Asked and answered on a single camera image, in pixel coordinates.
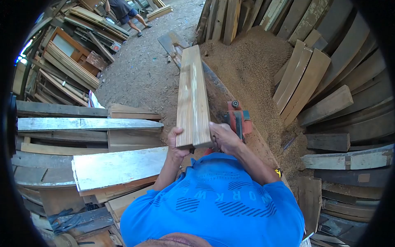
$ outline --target gray shirt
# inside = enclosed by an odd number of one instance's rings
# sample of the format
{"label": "gray shirt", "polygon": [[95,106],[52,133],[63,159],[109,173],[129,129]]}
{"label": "gray shirt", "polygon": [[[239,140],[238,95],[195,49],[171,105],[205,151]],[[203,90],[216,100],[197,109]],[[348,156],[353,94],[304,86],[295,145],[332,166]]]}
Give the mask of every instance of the gray shirt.
{"label": "gray shirt", "polygon": [[121,20],[132,9],[125,0],[108,0],[108,3],[118,20]]}

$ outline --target dirt floor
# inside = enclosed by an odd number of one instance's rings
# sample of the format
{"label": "dirt floor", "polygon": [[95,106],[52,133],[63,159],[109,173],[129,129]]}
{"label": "dirt floor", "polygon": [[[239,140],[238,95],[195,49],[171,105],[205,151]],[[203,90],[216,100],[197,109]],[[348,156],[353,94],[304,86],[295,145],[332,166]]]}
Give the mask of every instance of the dirt floor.
{"label": "dirt floor", "polygon": [[[163,140],[175,126],[179,70],[173,62],[167,64],[167,53],[157,37],[174,30],[188,43],[196,38],[195,29],[202,11],[202,1],[164,0],[174,11],[153,20],[151,29],[144,29],[143,36],[131,30],[131,37],[115,55],[115,62],[103,71],[103,81],[95,92],[99,102],[141,107],[158,112],[164,123]],[[246,36],[238,36],[231,46],[220,42],[207,42],[201,46],[204,61],[222,80],[251,118],[282,168],[291,190],[297,192],[299,169],[303,169],[300,156],[306,150],[306,139],[294,122],[285,128],[272,101],[273,76],[288,60],[291,45],[261,27],[254,27]],[[295,140],[284,151],[284,146]],[[204,150],[197,150],[198,159]],[[183,168],[189,165],[189,159]]]}

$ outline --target wooden beam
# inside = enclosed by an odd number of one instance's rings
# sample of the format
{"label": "wooden beam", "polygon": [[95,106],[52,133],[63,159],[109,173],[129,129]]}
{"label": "wooden beam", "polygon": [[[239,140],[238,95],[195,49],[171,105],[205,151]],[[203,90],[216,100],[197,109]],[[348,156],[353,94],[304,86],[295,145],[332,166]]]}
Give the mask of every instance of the wooden beam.
{"label": "wooden beam", "polygon": [[207,24],[207,19],[209,17],[210,13],[210,6],[213,0],[207,0],[204,2],[203,9],[201,11],[201,16],[198,22],[198,28],[197,28],[197,44],[202,44],[204,41],[204,30]]}
{"label": "wooden beam", "polygon": [[69,105],[72,106],[73,103],[71,103],[70,101],[65,100],[64,98],[60,97],[59,95],[55,94],[54,92],[52,92],[51,90],[49,90],[46,86],[44,86],[43,84],[39,83],[39,86],[42,87],[43,90],[45,90],[45,92],[48,92],[52,97],[56,98],[57,100],[59,100],[60,102],[64,103],[65,105]]}
{"label": "wooden beam", "polygon": [[97,119],[57,117],[32,117],[18,119],[18,131],[20,132],[52,130],[119,130],[161,127],[163,127],[162,123],[143,119]]}
{"label": "wooden beam", "polygon": [[289,38],[289,42],[295,45],[296,40],[304,40],[310,31],[314,28],[315,24],[321,17],[326,6],[328,5],[328,0],[312,0],[309,7],[307,8],[305,14],[300,20],[299,24],[296,26],[295,30]]}
{"label": "wooden beam", "polygon": [[19,95],[17,96],[18,100],[25,99],[26,84],[27,84],[27,79],[29,77],[30,69],[32,68],[32,60],[36,56],[36,52],[41,44],[41,41],[43,40],[43,38],[45,36],[45,33],[47,32],[47,30],[48,30],[48,27],[47,27],[47,24],[45,24],[45,27],[43,27],[41,35],[37,38],[36,42],[32,46],[32,50],[30,51],[30,54],[26,57],[27,63],[26,63],[25,70],[23,72],[23,77],[22,77],[22,82],[21,82],[21,90],[19,92]]}
{"label": "wooden beam", "polygon": [[20,135],[30,138],[54,140],[54,141],[107,143],[106,132],[89,131],[89,130],[22,132],[20,133]]}
{"label": "wooden beam", "polygon": [[89,85],[87,82],[82,80],[80,77],[78,77],[76,74],[74,74],[72,71],[70,71],[68,68],[66,68],[61,62],[56,60],[51,54],[48,52],[44,53],[44,58],[48,60],[50,63],[52,63],[55,67],[63,71],[67,76],[70,76],[74,81],[79,83],[82,87],[94,91],[95,88]]}
{"label": "wooden beam", "polygon": [[150,5],[150,7],[152,8],[152,10],[157,10],[158,9],[156,4],[154,4],[153,0],[147,0],[147,2]]}
{"label": "wooden beam", "polygon": [[49,23],[52,21],[53,17],[50,16],[46,19],[42,19],[39,23],[37,23],[36,25],[34,25],[34,27],[32,28],[32,30],[30,31],[29,35],[27,36],[26,40],[25,40],[25,44],[33,38],[33,36],[38,33],[41,29],[45,28],[46,26],[49,26]]}
{"label": "wooden beam", "polygon": [[107,118],[108,110],[17,100],[18,117],[95,117]]}
{"label": "wooden beam", "polygon": [[348,86],[344,85],[311,108],[298,115],[300,126],[312,125],[354,103]]}
{"label": "wooden beam", "polygon": [[331,183],[340,183],[344,185],[356,185],[363,187],[379,187],[384,188],[391,167],[361,170],[314,170],[314,177],[321,178],[322,181]]}
{"label": "wooden beam", "polygon": [[56,7],[56,9],[52,12],[52,16],[56,16],[59,13],[59,11],[63,8],[63,6],[66,4],[67,1],[68,0],[61,0],[58,3],[58,6]]}
{"label": "wooden beam", "polygon": [[281,96],[284,94],[284,92],[288,86],[288,83],[293,76],[296,66],[298,65],[300,56],[302,55],[302,52],[303,52],[305,46],[306,46],[306,44],[304,42],[302,42],[300,40],[297,41],[295,48],[293,49],[292,56],[291,56],[290,61],[288,63],[287,69],[285,70],[284,75],[281,79],[281,82],[278,85],[278,88],[273,96],[273,100],[276,104],[278,104],[278,102],[281,99]]}
{"label": "wooden beam", "polygon": [[[192,144],[195,148],[210,147],[209,103],[199,46],[184,49],[182,64],[184,65],[181,67],[181,71],[184,70],[182,85],[185,86],[179,87],[180,108],[177,109],[177,126],[183,127],[184,132],[177,136],[176,146],[190,148]],[[180,105],[180,101],[185,102],[185,105]]]}
{"label": "wooden beam", "polygon": [[284,119],[285,126],[290,125],[296,116],[301,112],[308,99],[313,94],[315,88],[323,78],[330,62],[331,59],[327,55],[318,49],[314,49],[310,63],[307,66],[298,87],[296,88],[284,111],[281,113],[281,117]]}
{"label": "wooden beam", "polygon": [[321,179],[298,177],[299,208],[305,219],[306,232],[316,232],[321,211]]}
{"label": "wooden beam", "polygon": [[79,78],[84,80],[93,88],[98,88],[100,82],[99,80],[93,76],[89,71],[83,68],[80,64],[75,62],[69,56],[63,53],[52,41],[49,41],[47,45],[47,51],[49,52],[56,60],[58,60],[61,64],[63,64],[67,69],[77,75]]}
{"label": "wooden beam", "polygon": [[218,4],[219,4],[219,0],[213,0],[213,2],[211,3],[209,19],[207,22],[206,41],[210,40],[213,36],[214,25],[215,25],[215,21],[216,21],[216,17],[217,17],[217,12],[218,12]]}
{"label": "wooden beam", "polygon": [[317,28],[317,31],[328,43],[333,41],[344,26],[352,8],[353,4],[351,1],[333,0],[328,13]]}
{"label": "wooden beam", "polygon": [[281,81],[282,83],[286,83],[287,87],[285,88],[284,93],[281,95],[280,99],[277,102],[279,114],[282,113],[282,111],[286,107],[288,101],[291,99],[293,93],[295,92],[295,89],[299,85],[299,82],[302,79],[302,76],[306,70],[306,67],[309,64],[312,53],[313,53],[313,51],[310,48],[304,47],[302,54],[300,55],[300,59],[297,62],[297,65],[295,67],[295,70],[294,70],[290,80],[288,82]]}
{"label": "wooden beam", "polygon": [[306,168],[327,170],[359,170],[389,166],[394,145],[348,153],[316,154],[301,157]]}
{"label": "wooden beam", "polygon": [[307,148],[347,152],[350,134],[306,134]]}
{"label": "wooden beam", "polygon": [[370,29],[361,14],[357,14],[343,41],[331,56],[331,65],[325,77],[309,99],[311,102],[344,70],[365,42]]}
{"label": "wooden beam", "polygon": [[107,148],[58,147],[33,143],[22,143],[21,151],[45,155],[92,155],[96,153],[108,153]]}
{"label": "wooden beam", "polygon": [[60,91],[64,92],[67,96],[69,96],[71,99],[75,100],[77,103],[79,103],[82,106],[88,106],[88,103],[86,103],[84,100],[82,100],[80,97],[76,96],[73,92],[68,90],[67,88],[63,87],[59,82],[57,82],[52,76],[48,75],[45,73],[42,69],[39,70],[41,74],[50,82],[52,85],[54,85],[57,89]]}
{"label": "wooden beam", "polygon": [[225,23],[224,45],[230,45],[236,37],[240,8],[241,0],[229,0]]}
{"label": "wooden beam", "polygon": [[100,51],[104,54],[105,57],[107,57],[108,61],[110,63],[115,62],[114,57],[111,55],[111,53],[100,43],[100,41],[93,35],[91,31],[87,32],[89,38],[92,40],[93,44],[95,44]]}
{"label": "wooden beam", "polygon": [[328,199],[323,201],[322,209],[362,218],[372,218],[376,211],[376,207],[374,206],[350,205]]}
{"label": "wooden beam", "polygon": [[77,155],[72,169],[78,191],[92,190],[158,175],[167,155],[167,147]]}
{"label": "wooden beam", "polygon": [[248,13],[247,19],[244,23],[244,26],[242,29],[243,33],[248,32],[252,28],[252,25],[254,24],[255,18],[258,15],[258,12],[259,12],[263,2],[264,2],[264,0],[256,0],[255,1],[254,7]]}
{"label": "wooden beam", "polygon": [[219,0],[218,11],[215,18],[212,40],[220,40],[222,30],[225,28],[226,11],[228,10],[228,0]]}
{"label": "wooden beam", "polygon": [[322,189],[358,198],[380,199],[382,188],[342,185],[338,183],[322,182]]}
{"label": "wooden beam", "polygon": [[373,107],[380,102],[392,97],[391,90],[392,84],[389,79],[389,75],[382,75],[381,78],[377,78],[376,84],[352,96],[354,104],[344,108],[343,110],[331,116],[326,117],[325,119],[323,119],[323,122],[337,117],[345,116],[347,114],[351,114],[368,107]]}
{"label": "wooden beam", "polygon": [[268,31],[276,21],[278,15],[284,8],[288,0],[272,0],[262,21],[259,25],[263,26],[265,31]]}
{"label": "wooden beam", "polygon": [[277,37],[288,39],[306,12],[311,0],[294,0]]}
{"label": "wooden beam", "polygon": [[69,90],[70,92],[81,98],[83,101],[88,102],[89,98],[86,97],[84,91],[78,90],[77,88],[67,84],[65,81],[62,81],[61,79],[57,78],[54,75],[49,74],[49,76],[52,77],[55,81],[57,81],[59,84],[61,84],[62,87],[66,88],[67,90]]}
{"label": "wooden beam", "polygon": [[166,5],[164,7],[161,7],[157,10],[152,11],[151,13],[149,13],[147,15],[147,19],[148,21],[152,21],[158,17],[161,17],[162,15],[165,15],[167,13],[170,13],[173,11],[173,8],[171,7],[171,5]]}
{"label": "wooden beam", "polygon": [[121,216],[123,212],[126,210],[126,208],[138,197],[147,194],[148,190],[152,190],[152,187],[153,185],[138,190],[136,192],[130,193],[128,195],[119,197],[117,199],[110,200],[105,204],[105,206],[113,216],[114,220],[116,222],[120,222]]}

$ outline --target man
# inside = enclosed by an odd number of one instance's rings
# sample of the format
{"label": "man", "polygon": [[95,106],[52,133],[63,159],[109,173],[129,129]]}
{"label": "man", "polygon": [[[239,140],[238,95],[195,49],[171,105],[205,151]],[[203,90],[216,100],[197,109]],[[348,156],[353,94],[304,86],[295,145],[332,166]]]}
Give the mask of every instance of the man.
{"label": "man", "polygon": [[181,128],[168,135],[169,150],[153,190],[123,212],[126,246],[299,246],[304,220],[291,191],[227,124],[210,122],[211,153],[192,160],[175,147]]}
{"label": "man", "polygon": [[125,0],[106,0],[105,11],[107,13],[110,10],[114,11],[115,16],[121,22],[121,24],[128,23],[131,28],[138,32],[137,37],[141,37],[143,33],[141,30],[132,22],[132,18],[136,18],[141,24],[147,28],[151,28],[151,24],[146,24],[143,17],[141,17],[137,10],[132,8]]}

